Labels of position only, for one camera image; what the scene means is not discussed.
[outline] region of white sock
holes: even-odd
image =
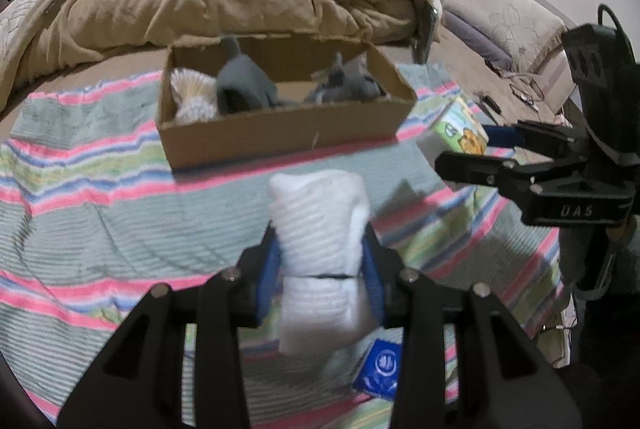
[[[376,327],[359,277],[370,215],[362,177],[276,174],[269,187],[284,274],[280,351],[323,353],[355,343]],[[324,275],[350,278],[318,278]]]

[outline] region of cardboard box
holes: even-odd
[[[372,102],[284,106],[178,126],[170,87],[174,67],[215,76],[226,59],[217,40],[173,45],[167,50],[162,74],[157,122],[174,170],[392,138],[417,100],[395,66],[369,44],[306,35],[241,37],[239,41],[242,52],[276,83],[282,99],[300,102],[316,87],[311,74],[331,66],[336,51],[344,62],[366,53],[367,69],[387,96]]]

